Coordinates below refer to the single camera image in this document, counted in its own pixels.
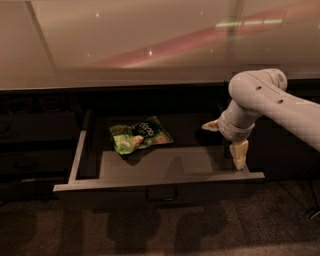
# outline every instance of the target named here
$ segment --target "drawer front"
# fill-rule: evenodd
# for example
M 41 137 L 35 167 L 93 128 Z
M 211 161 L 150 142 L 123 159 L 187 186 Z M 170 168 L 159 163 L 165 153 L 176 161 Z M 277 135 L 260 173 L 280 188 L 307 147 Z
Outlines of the drawer front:
M 261 183 L 190 183 L 124 189 L 89 189 L 56 185 L 55 194 L 69 209 L 202 204 L 217 200 L 248 198 Z
M 0 178 L 24 179 L 54 176 L 70 170 L 72 150 L 30 151 L 0 154 Z
M 56 198 L 53 186 L 63 182 L 63 178 L 55 177 L 0 183 L 0 201 Z
M 0 144 L 70 140 L 78 137 L 75 114 L 16 114 L 0 117 Z

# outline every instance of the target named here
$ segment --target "drawer handle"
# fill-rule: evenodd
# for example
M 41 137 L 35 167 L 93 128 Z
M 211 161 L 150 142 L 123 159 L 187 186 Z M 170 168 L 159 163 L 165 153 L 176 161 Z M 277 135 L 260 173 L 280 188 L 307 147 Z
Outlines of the drawer handle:
M 38 164 L 37 160 L 30 158 L 20 158 L 14 162 L 13 167 L 17 169 L 36 169 L 38 167 Z
M 150 197 L 150 191 L 146 191 L 146 199 L 149 201 L 149 202 L 168 202 L 168 201 L 174 201 L 177 199 L 177 196 L 178 196 L 178 191 L 177 189 L 174 189 L 173 191 L 173 195 L 170 196 L 170 197 L 161 197 L 161 198 L 152 198 Z
M 0 136 L 8 135 L 10 131 L 10 124 L 0 124 Z

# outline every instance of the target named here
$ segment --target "drawer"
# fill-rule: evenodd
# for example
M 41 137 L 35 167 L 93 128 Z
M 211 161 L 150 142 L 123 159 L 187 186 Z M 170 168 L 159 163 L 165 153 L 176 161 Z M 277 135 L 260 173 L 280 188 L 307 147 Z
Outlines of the drawer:
M 72 140 L 79 128 L 72 112 L 0 116 L 0 146 L 8 143 Z
M 72 150 L 0 153 L 0 181 L 67 176 L 72 161 Z
M 68 184 L 54 192 L 69 208 L 113 208 L 189 204 L 250 196 L 264 179 L 246 167 L 237 171 L 224 152 L 220 133 L 201 130 L 210 113 L 157 115 L 173 144 L 136 151 L 114 150 L 109 127 L 146 116 L 104 116 L 88 111 Z
M 55 184 L 64 183 L 63 177 L 36 178 L 0 183 L 0 201 L 56 198 Z

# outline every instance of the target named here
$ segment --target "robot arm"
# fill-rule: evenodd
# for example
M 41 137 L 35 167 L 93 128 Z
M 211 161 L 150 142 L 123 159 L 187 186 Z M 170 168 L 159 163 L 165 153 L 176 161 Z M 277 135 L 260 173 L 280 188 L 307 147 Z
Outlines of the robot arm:
M 232 142 L 230 152 L 238 170 L 245 166 L 247 138 L 262 115 L 320 151 L 320 105 L 292 96 L 284 92 L 286 88 L 286 76 L 277 69 L 239 73 L 229 83 L 228 108 L 219 119 L 202 126 L 220 131 Z

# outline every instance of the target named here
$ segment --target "green snack bag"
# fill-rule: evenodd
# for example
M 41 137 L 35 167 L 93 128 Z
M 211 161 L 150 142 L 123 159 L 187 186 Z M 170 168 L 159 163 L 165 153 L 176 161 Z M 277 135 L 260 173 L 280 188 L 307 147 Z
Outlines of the green snack bag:
M 163 128 L 156 116 L 149 117 L 143 122 L 110 127 L 115 150 L 120 155 L 133 153 L 157 144 L 173 143 L 170 134 Z

